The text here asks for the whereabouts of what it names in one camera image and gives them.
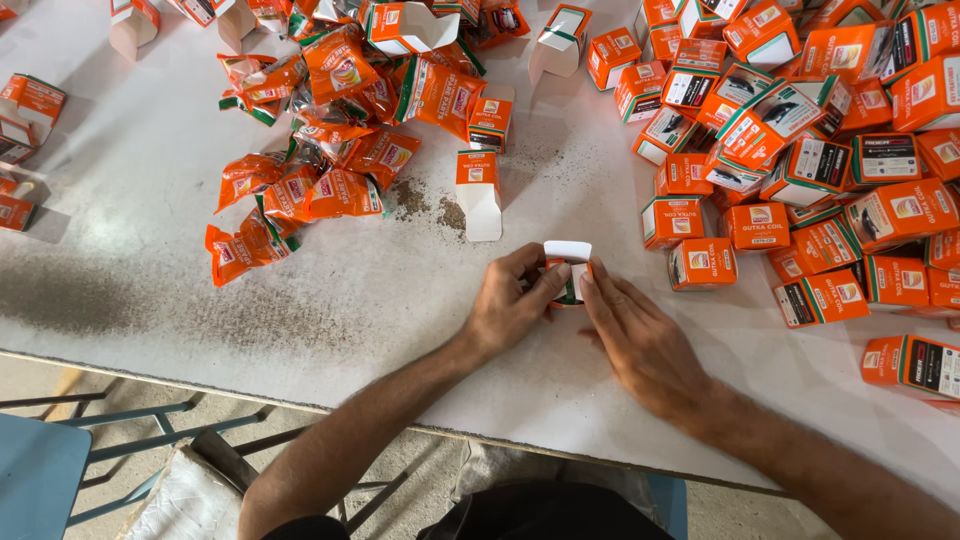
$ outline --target packaging material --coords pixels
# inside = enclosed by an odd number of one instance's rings
[[[733,114],[717,140],[731,159],[757,168],[799,138],[824,110],[783,79],[775,80]]]
[[[839,216],[797,229],[791,233],[791,238],[789,247],[767,255],[777,275],[785,282],[823,274],[861,259],[850,230]]]
[[[777,285],[774,287],[774,296],[789,329],[870,314],[867,300],[849,268]]]
[[[733,114],[773,83],[769,74],[746,63],[735,62],[697,112],[697,121],[720,131]]]
[[[666,71],[660,61],[632,65],[620,72],[613,100],[623,123],[653,116],[660,108],[660,94],[665,82]]]
[[[640,212],[643,223],[643,247],[669,249],[686,238],[704,237],[700,197],[678,195],[654,197]]]
[[[467,219],[467,240],[499,240],[503,234],[503,221],[496,151],[457,152],[456,183],[457,204]]]
[[[527,62],[530,86],[536,86],[546,71],[569,77],[580,67],[580,58],[587,47],[587,25],[593,12],[561,4],[543,27]]]
[[[603,91],[615,88],[623,70],[636,65],[640,47],[624,26],[591,39],[587,55],[587,73]]]
[[[723,35],[738,60],[766,71],[793,60],[803,50],[790,14],[776,0],[763,0],[750,8],[724,28]]]
[[[679,108],[702,107],[720,80],[720,67],[726,53],[727,43],[723,41],[682,38],[666,74],[662,102]]]
[[[681,241],[667,257],[667,274],[673,290],[711,290],[736,283],[736,257],[730,239]]]
[[[160,12],[149,0],[110,0],[110,46],[129,61],[160,29]]]
[[[546,255],[545,269],[549,270],[555,264],[566,262],[570,265],[570,279],[560,294],[550,303],[551,307],[584,307],[584,296],[580,292],[580,277],[584,274],[593,275],[593,268],[588,262],[593,247],[586,242],[569,242],[565,240],[547,240],[543,242],[543,253]]]
[[[700,198],[713,193],[713,184],[705,178],[703,154],[669,154],[654,177],[655,194],[658,197],[668,195],[694,195]]]
[[[839,75],[856,85],[875,79],[893,44],[894,22],[814,30],[806,39],[800,75]]]
[[[867,254],[960,226],[937,179],[883,185],[847,204],[844,215],[857,247]]]
[[[516,90],[512,86],[487,85],[480,93],[467,124],[473,150],[495,150],[503,154],[510,136],[510,113]]]
[[[738,255],[758,255],[790,245],[790,223],[783,203],[741,205],[720,216],[717,231]]]
[[[806,208],[838,195],[850,171],[851,148],[815,138],[793,143],[763,180],[760,198]]]
[[[420,2],[377,4],[370,18],[367,42],[391,58],[448,45],[460,28],[458,12],[437,18]]]

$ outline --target orange plastic packet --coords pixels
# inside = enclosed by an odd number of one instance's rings
[[[283,154],[280,152],[247,154],[232,161],[224,167],[220,181],[220,202],[213,214],[216,215],[246,195],[263,192],[282,176]]]
[[[320,177],[303,201],[310,219],[352,215],[386,215],[373,181],[343,169],[332,169]]]
[[[360,48],[360,26],[345,24],[303,49],[314,103],[320,105],[376,82]]]
[[[400,87],[394,118],[436,124],[469,142],[467,119],[487,82],[424,58],[411,64]]]
[[[380,130],[360,137],[344,168],[373,178],[386,191],[418,148],[420,141],[415,138]]]

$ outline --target orange product box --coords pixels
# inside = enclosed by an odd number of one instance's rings
[[[839,75],[855,85],[875,79],[893,44],[894,21],[814,30],[806,39],[800,75]]]
[[[824,114],[793,85],[777,79],[731,117],[717,140],[731,160],[756,168],[800,138]]]
[[[841,217],[797,229],[791,238],[788,247],[767,255],[785,282],[836,270],[861,258]]]
[[[736,257],[728,238],[688,238],[667,257],[673,290],[711,290],[736,283]]]
[[[640,47],[624,26],[591,39],[587,54],[587,73],[597,89],[603,91],[615,88],[623,70],[636,64]]]
[[[960,178],[960,129],[933,130],[917,135],[923,163],[943,182]]]
[[[640,213],[643,223],[643,247],[668,249],[686,238],[704,237],[704,219],[700,197],[674,195],[654,197]]]
[[[793,60],[803,50],[790,14],[776,0],[763,0],[747,10],[723,35],[740,61],[771,70]]]
[[[831,199],[843,190],[850,155],[849,146],[815,138],[798,140],[780,156],[774,172],[763,179],[760,199],[800,208]]]
[[[844,215],[857,247],[868,254],[960,225],[937,179],[883,185],[847,204]]]
[[[789,228],[783,203],[732,207],[720,216],[717,225],[719,233],[731,240],[738,255],[788,247]]]
[[[660,107],[653,118],[636,136],[631,150],[656,166],[663,164],[668,154],[679,154],[687,142],[695,140],[700,124],[686,114],[667,107]]]
[[[746,63],[734,62],[720,84],[707,95],[697,121],[720,131],[737,109],[774,82],[769,74]]]
[[[924,401],[960,400],[960,350],[917,335],[867,342],[860,375],[868,384]]]
[[[682,38],[666,74],[660,100],[673,107],[699,109],[720,80],[727,43]]]
[[[797,278],[774,287],[787,328],[845,321],[870,314],[860,285],[849,268]]]
[[[661,61],[632,65],[620,73],[613,100],[624,124],[649,118],[657,112],[665,81],[666,70]]]

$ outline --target small box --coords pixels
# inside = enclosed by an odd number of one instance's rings
[[[849,268],[786,282],[774,287],[774,296],[789,329],[870,314],[860,285]]]
[[[960,399],[960,350],[946,343],[897,335],[867,342],[860,375],[868,384],[924,401]]]
[[[623,70],[636,64],[640,47],[624,26],[591,39],[587,54],[587,73],[597,89],[603,91],[615,88]]]
[[[726,52],[727,43],[723,41],[682,38],[660,100],[673,107],[699,109],[720,80]]]
[[[718,232],[738,255],[758,255],[790,245],[790,223],[783,203],[741,205],[720,216]]]
[[[632,65],[620,73],[613,100],[624,124],[649,118],[657,112],[665,81],[666,70],[660,61]]]
[[[705,157],[703,154],[668,155],[657,170],[657,183],[654,186],[656,196],[694,195],[703,198],[711,195],[713,184],[704,178],[707,173]]]
[[[785,282],[836,270],[861,259],[841,217],[797,229],[791,237],[789,247],[767,255]]]
[[[736,257],[728,238],[688,238],[667,257],[673,290],[711,290],[736,283]]]
[[[704,237],[700,198],[693,195],[654,197],[640,213],[643,247],[668,249],[686,238]]]
[[[723,31],[731,52],[757,69],[771,70],[800,55],[793,19],[776,0],[763,0]]]
[[[937,179],[883,185],[847,204],[844,215],[857,247],[868,254],[960,226]]]
[[[760,198],[806,208],[839,195],[850,170],[851,148],[815,138],[793,143],[763,179]]]

